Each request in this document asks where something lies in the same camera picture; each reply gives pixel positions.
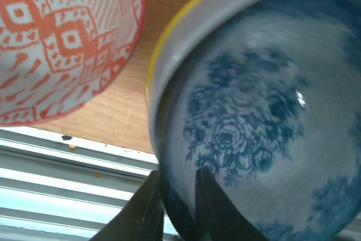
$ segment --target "orange geometric pattern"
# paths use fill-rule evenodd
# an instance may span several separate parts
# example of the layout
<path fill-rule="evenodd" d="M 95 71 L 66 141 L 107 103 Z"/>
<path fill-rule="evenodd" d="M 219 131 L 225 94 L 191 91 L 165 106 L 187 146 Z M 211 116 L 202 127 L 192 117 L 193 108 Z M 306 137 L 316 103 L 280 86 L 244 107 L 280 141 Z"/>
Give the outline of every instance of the orange geometric pattern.
<path fill-rule="evenodd" d="M 80 108 L 121 72 L 145 0 L 0 0 L 0 125 Z"/>

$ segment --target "wooden surface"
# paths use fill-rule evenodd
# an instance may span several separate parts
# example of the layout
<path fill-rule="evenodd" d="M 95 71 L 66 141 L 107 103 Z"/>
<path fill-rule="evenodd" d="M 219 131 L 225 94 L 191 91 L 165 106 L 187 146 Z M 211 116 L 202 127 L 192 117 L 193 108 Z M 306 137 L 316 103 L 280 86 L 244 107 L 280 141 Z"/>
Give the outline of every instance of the wooden surface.
<path fill-rule="evenodd" d="M 114 83 L 84 108 L 36 128 L 151 153 L 145 100 L 147 69 L 161 32 L 188 1 L 148 0 L 136 51 Z"/>

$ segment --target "blue rose pattern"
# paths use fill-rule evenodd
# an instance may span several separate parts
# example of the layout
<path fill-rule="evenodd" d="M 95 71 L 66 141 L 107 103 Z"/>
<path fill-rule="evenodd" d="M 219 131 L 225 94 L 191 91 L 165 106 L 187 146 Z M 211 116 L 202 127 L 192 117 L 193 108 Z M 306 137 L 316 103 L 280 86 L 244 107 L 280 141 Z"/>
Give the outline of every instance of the blue rose pattern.
<path fill-rule="evenodd" d="M 330 1 L 343 7 L 345 12 L 341 12 L 340 8 L 329 8 L 328 4 L 319 4 Z M 357 57 L 361 54 L 361 32 L 357 31 L 361 28 L 358 20 L 360 7 L 359 0 L 268 0 L 248 10 L 248 15 L 275 10 L 293 18 L 326 20 L 324 16 L 319 16 L 323 14 L 342 22 L 355 30 L 341 42 L 347 52 L 346 60 L 351 67 L 361 72 L 361 61 Z M 223 53 L 210 63 L 208 84 L 198 86 L 196 91 L 200 92 L 190 94 L 188 100 L 198 101 L 194 100 L 193 105 L 188 105 L 184 136 L 190 144 L 190 152 L 186 160 L 192 160 L 196 147 L 205 144 L 209 153 L 199 154 L 196 166 L 207 167 L 214 176 L 226 168 L 223 179 L 225 185 L 238 187 L 242 178 L 240 173 L 248 172 L 247 177 L 250 177 L 253 172 L 271 169 L 275 163 L 275 154 L 281 153 L 284 158 L 290 159 L 287 143 L 303 137 L 305 133 L 302 124 L 297 122 L 299 104 L 305 106 L 298 92 L 300 89 L 297 88 L 307 87 L 310 83 L 306 78 L 299 78 L 295 86 L 286 87 L 285 82 L 265 82 L 265 78 L 262 78 L 264 75 L 276 76 L 280 69 L 290 63 L 292 59 L 272 48 L 266 49 L 262 56 L 249 50 L 243 53 L 242 62 Z M 233 93 L 224 92 L 229 86 L 233 87 Z M 265 100 L 268 102 L 266 109 L 262 107 Z M 242 125 L 235 125 L 235 120 L 241 120 L 237 123 Z M 265 132 L 257 133 L 257 128 Z M 195 136 L 198 129 L 203 132 L 201 137 Z M 308 227 L 301 231 L 295 230 L 286 221 L 256 223 L 256 228 L 270 241 L 330 240 L 357 215 L 361 209 L 361 111 L 356 113 L 356 122 L 350 135 L 354 139 L 358 157 L 354 176 L 330 178 L 324 186 L 314 190 Z M 238 146 L 239 151 L 236 152 L 233 146 Z"/>
<path fill-rule="evenodd" d="M 225 185 L 237 188 L 243 175 L 269 171 L 277 153 L 291 159 L 288 143 L 303 137 L 299 91 L 309 84 L 305 78 L 290 84 L 280 76 L 292 65 L 276 48 L 246 50 L 241 60 L 224 53 L 211 61 L 207 84 L 188 96 L 186 160 L 204 146 L 208 152 L 199 153 L 196 166 L 215 176 L 223 169 Z"/>
<path fill-rule="evenodd" d="M 356 173 L 353 178 L 338 176 L 330 178 L 321 188 L 313 193 L 315 199 L 307 219 L 308 227 L 295 231 L 287 223 L 258 222 L 256 228 L 270 241 L 305 241 L 329 240 L 339 233 L 361 209 L 361 112 L 356 113 L 356 122 L 350 130 L 356 150 Z"/>

